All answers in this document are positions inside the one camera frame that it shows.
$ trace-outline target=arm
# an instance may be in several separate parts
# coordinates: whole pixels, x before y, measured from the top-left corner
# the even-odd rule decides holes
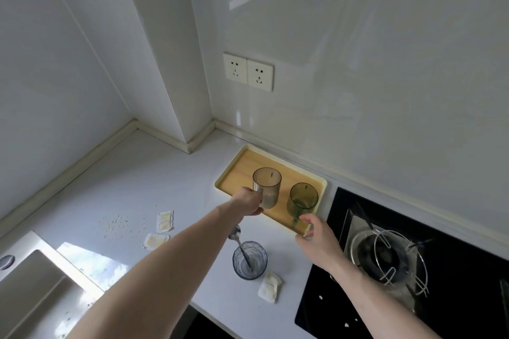
[[[314,229],[308,233],[311,240],[296,235],[297,244],[315,265],[334,276],[374,339],[439,339],[433,330],[343,255],[334,232],[325,221],[315,214],[304,214],[301,219],[313,224]]]
[[[243,216],[260,214],[262,193],[240,188],[230,201],[144,257],[76,324],[69,339],[166,339]]]

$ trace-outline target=gas stove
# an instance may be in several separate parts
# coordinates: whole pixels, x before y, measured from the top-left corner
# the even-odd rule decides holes
[[[327,219],[345,256],[443,339],[509,337],[509,263],[337,189]],[[335,279],[313,265],[295,323],[318,339],[371,338]]]

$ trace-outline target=white outlet plate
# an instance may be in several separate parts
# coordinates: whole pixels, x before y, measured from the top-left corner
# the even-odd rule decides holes
[[[247,60],[247,83],[265,91],[272,91],[274,66]]]
[[[225,61],[226,78],[247,85],[247,60],[229,53],[223,53],[223,59]]]

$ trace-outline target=white wall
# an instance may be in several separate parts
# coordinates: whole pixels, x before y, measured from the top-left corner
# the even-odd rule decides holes
[[[509,234],[509,0],[192,2],[215,118]]]
[[[132,115],[185,142],[133,0],[66,1]]]
[[[184,138],[212,120],[191,0],[134,0]]]
[[[0,217],[130,118],[61,0],[0,0]]]

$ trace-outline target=spoon handle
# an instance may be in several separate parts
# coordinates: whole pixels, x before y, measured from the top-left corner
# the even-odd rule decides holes
[[[240,251],[242,252],[242,254],[244,255],[244,259],[246,259],[246,263],[247,263],[247,266],[251,269],[251,271],[253,271],[253,266],[251,264],[251,260],[249,259],[249,256],[247,255],[247,252],[244,250],[244,247],[242,246],[242,244],[240,243],[240,240],[237,240],[238,244],[239,244],[239,247],[240,247]]]

